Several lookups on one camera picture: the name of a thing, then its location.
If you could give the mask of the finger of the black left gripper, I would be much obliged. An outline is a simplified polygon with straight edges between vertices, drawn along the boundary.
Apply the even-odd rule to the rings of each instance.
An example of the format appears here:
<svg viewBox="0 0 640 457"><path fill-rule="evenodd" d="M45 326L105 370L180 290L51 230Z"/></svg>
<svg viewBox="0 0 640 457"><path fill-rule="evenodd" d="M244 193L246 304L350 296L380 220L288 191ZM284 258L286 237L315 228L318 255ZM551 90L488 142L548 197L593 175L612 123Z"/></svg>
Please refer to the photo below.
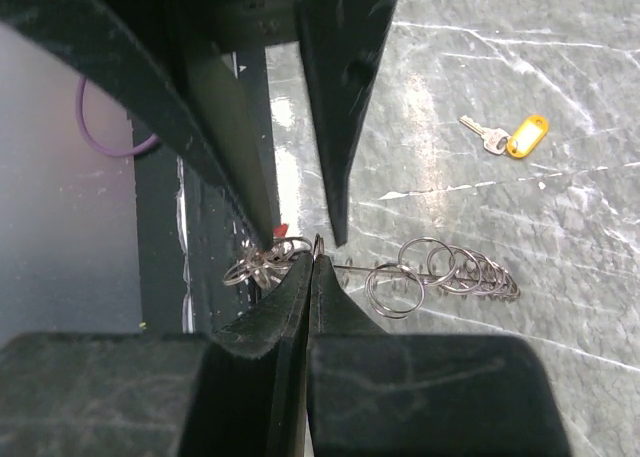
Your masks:
<svg viewBox="0 0 640 457"><path fill-rule="evenodd" d="M398 0L295 0L296 28L335 245L348 241L349 179Z"/></svg>
<svg viewBox="0 0 640 457"><path fill-rule="evenodd" d="M188 12L188 0L1 0L4 24L142 120L269 247L274 220L246 93Z"/></svg>

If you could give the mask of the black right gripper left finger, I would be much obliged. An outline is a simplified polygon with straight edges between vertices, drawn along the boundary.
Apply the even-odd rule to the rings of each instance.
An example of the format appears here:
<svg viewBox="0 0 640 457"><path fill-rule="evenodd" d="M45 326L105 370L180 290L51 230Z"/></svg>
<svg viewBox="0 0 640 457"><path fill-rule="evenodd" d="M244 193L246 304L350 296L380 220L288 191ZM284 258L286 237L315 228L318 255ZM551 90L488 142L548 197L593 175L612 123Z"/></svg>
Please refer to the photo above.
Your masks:
<svg viewBox="0 0 640 457"><path fill-rule="evenodd" d="M28 333L1 350L5 456L300 456L313 260L212 335Z"/></svg>

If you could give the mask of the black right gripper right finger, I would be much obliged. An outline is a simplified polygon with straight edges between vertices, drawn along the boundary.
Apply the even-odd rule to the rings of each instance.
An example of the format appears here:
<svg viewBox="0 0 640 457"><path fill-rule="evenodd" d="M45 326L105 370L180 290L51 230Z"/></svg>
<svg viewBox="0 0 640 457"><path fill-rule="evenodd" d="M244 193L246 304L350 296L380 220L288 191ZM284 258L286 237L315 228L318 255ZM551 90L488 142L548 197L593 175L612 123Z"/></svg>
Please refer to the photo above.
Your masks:
<svg viewBox="0 0 640 457"><path fill-rule="evenodd" d="M532 347L490 334L391 334L319 256L310 287L307 409L318 456L568 456Z"/></svg>

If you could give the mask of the round metal key organizer disc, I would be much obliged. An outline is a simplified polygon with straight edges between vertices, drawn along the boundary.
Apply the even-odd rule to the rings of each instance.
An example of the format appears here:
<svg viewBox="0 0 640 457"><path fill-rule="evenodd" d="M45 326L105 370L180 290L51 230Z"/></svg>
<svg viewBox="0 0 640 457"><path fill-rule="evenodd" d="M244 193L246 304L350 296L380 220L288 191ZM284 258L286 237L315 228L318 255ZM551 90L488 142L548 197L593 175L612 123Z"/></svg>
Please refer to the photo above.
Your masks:
<svg viewBox="0 0 640 457"><path fill-rule="evenodd" d="M324 239L302 236L276 237L269 250L246 241L237 261L225 272L227 287L254 283L260 289L275 289L303 254L314 259L325 254ZM400 246L388 262L358 266L352 258L335 264L339 286L344 288L352 274L363 278L362 290L371 308L389 320L403 320L417 312L430 295L474 297L512 303L521 291L509 271L483 253L446 244L434 237L418 237Z"/></svg>

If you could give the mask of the key with yellow tag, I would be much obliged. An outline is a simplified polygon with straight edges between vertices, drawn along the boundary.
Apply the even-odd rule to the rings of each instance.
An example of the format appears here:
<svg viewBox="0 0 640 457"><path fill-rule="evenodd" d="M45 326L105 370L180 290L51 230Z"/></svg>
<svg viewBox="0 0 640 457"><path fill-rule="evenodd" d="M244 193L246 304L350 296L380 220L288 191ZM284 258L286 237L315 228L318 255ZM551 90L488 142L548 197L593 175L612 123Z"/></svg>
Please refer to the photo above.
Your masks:
<svg viewBox="0 0 640 457"><path fill-rule="evenodd" d="M514 159L527 157L549 131L549 123L541 115L527 117L513 133L498 127L483 126L467 115L461 116L459 122L481 138L487 152Z"/></svg>

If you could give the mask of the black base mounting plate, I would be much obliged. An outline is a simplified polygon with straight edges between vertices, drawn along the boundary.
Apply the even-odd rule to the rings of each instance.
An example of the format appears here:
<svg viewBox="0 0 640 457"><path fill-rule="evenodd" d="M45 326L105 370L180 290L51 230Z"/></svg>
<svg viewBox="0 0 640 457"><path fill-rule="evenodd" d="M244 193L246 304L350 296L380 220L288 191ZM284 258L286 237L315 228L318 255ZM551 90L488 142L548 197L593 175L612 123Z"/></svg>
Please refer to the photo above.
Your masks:
<svg viewBox="0 0 640 457"><path fill-rule="evenodd" d="M260 298L222 278L250 233L221 191L157 145L134 161L139 276L145 332L211 333Z"/></svg>

